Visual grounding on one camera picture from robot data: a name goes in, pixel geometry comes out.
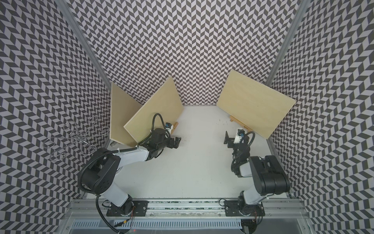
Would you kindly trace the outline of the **wooden easel with label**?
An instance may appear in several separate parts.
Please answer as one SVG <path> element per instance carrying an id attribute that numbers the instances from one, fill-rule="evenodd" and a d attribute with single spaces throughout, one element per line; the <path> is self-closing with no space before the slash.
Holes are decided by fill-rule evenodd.
<path id="1" fill-rule="evenodd" d="M 248 132 L 253 131 L 250 127 L 248 127 L 247 125 L 243 124 L 242 122 L 240 122 L 238 119 L 236 119 L 233 116 L 230 116 L 230 121 L 239 124 L 242 128 L 246 129 Z"/>

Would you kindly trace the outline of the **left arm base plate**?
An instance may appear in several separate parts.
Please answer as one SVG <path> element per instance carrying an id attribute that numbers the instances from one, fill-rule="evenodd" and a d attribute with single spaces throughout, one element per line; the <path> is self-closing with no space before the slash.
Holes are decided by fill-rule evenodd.
<path id="1" fill-rule="evenodd" d="M 121 206 L 115 206 L 110 202 L 106 216 L 109 217 L 130 217 L 130 216 L 145 216 L 149 202 L 147 200 L 132 200 L 129 199 Z"/>

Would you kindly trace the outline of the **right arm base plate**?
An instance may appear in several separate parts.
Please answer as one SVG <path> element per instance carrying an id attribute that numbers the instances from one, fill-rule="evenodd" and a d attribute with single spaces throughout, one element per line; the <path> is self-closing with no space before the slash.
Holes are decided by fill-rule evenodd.
<path id="1" fill-rule="evenodd" d="M 265 209 L 262 204 L 248 205 L 245 202 L 239 202 L 237 200 L 225 200 L 223 201 L 224 211 L 226 216 L 250 216 L 259 217 L 265 216 Z"/>

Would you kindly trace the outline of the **light plywood board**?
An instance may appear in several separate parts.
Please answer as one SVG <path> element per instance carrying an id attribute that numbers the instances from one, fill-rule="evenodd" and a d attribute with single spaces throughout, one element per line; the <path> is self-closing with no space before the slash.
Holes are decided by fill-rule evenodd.
<path id="1" fill-rule="evenodd" d="M 149 135 L 153 117 L 156 113 L 162 116 L 164 122 L 174 124 L 182 114 L 183 109 L 174 80 L 169 77 L 124 125 L 124 128 L 139 143 Z"/>
<path id="2" fill-rule="evenodd" d="M 134 147 L 137 143 L 124 128 L 141 104 L 115 83 L 111 84 L 110 140 Z"/>
<path id="3" fill-rule="evenodd" d="M 231 70 L 217 106 L 268 139 L 295 103 L 294 99 Z"/>

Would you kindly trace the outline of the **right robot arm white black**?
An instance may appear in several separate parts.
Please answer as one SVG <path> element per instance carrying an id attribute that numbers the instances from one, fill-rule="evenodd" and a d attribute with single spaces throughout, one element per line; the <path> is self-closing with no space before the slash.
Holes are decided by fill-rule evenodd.
<path id="1" fill-rule="evenodd" d="M 231 171 L 239 178 L 253 180 L 253 186 L 241 191 L 237 200 L 224 201 L 226 216 L 265 216 L 262 201 L 290 191 L 289 178 L 276 156 L 250 155 L 254 139 L 253 131 L 238 129 L 235 137 L 225 132 L 224 144 L 233 150 Z"/>

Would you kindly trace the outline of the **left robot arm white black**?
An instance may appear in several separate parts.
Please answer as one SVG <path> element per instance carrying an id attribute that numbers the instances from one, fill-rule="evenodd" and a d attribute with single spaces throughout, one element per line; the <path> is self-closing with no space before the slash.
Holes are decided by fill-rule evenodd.
<path id="1" fill-rule="evenodd" d="M 160 113 L 153 116 L 150 134 L 134 148 L 110 151 L 96 150 L 78 176 L 80 190 L 103 196 L 120 215 L 129 215 L 134 208 L 132 197 L 119 188 L 114 180 L 124 166 L 146 162 L 161 155 L 165 148 L 177 149 L 181 138 L 172 137 L 173 125 L 165 123 Z"/>

